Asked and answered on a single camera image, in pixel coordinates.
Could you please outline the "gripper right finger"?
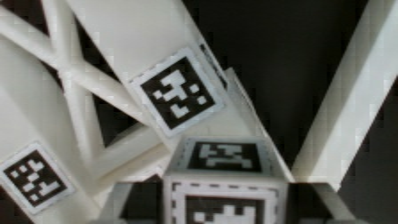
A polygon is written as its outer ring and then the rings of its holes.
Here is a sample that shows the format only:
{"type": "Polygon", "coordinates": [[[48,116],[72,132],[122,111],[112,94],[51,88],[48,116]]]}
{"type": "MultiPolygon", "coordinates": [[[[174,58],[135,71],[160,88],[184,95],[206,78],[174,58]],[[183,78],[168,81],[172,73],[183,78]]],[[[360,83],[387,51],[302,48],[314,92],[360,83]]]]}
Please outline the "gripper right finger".
{"type": "Polygon", "coordinates": [[[369,224],[353,216],[332,186],[327,183],[314,183],[312,189],[330,212],[325,224],[369,224]]]}

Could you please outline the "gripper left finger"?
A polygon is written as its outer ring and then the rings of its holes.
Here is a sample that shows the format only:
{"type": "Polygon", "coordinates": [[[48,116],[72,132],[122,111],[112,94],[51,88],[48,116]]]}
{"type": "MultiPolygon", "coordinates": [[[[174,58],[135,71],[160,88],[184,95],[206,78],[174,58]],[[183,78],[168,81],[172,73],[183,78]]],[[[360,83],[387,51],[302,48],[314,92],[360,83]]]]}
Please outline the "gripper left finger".
{"type": "Polygon", "coordinates": [[[88,224],[128,224],[126,218],[120,216],[128,201],[133,184],[117,183],[113,185],[99,217],[88,221],[88,224]]]}

